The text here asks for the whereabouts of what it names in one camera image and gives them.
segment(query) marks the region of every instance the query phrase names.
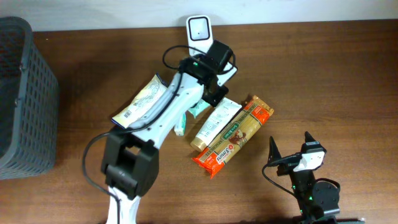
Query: green label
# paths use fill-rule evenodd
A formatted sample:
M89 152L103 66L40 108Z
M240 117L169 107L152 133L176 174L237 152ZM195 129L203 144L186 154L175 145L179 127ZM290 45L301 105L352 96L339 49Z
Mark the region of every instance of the green label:
M226 130L226 131L224 132L224 134L222 135L221 138L222 138L223 140L228 140L229 137L231 137L232 134L235 133L235 131L237 130L238 127L239 127L239 123L238 123L238 122L233 123L233 124L231 125L231 127L230 127L228 130Z

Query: white wall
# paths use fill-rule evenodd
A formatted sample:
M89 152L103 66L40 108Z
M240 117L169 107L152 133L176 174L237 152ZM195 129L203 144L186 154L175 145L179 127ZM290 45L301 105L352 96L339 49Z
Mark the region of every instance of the white wall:
M0 0L0 17L33 30L184 26L206 14L213 25L398 18L398 0Z

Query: food package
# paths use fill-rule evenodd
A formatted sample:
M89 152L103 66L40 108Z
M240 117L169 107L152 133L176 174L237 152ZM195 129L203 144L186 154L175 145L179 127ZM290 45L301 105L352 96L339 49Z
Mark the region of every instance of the food package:
M273 114L265 102L254 96L244 109L193 160L205 168L211 178L247 143Z

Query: snack package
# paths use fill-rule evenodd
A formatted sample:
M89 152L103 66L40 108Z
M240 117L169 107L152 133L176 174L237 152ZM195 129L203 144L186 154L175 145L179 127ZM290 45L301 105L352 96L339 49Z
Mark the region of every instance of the snack package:
M244 109L193 160L205 168L213 178L265 124L273 112L274 109L257 96L253 96Z
M187 115L185 113L181 116L177 124L174 126L174 132L178 136L183 136L185 134L185 124L187 123Z
M193 108L189 108L188 111L193 115L193 118L196 119L197 116L209 106L210 104L200 99L199 102Z
M124 108L122 112L112 118L112 121L122 128L127 128L131 123L141 118L156 101L163 95L167 89L167 84L160 77L159 74L152 78L152 80L137 94L131 101L131 104ZM185 114L180 118L174 131L177 135L184 135L185 123L187 117Z

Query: white tube package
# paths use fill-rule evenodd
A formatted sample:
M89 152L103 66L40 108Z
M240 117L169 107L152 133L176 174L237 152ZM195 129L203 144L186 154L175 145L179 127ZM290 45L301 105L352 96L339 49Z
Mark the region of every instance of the white tube package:
M241 107L241 105L232 100L223 98L206 120L205 124L201 127L198 134L191 142L191 146L197 151L202 152Z

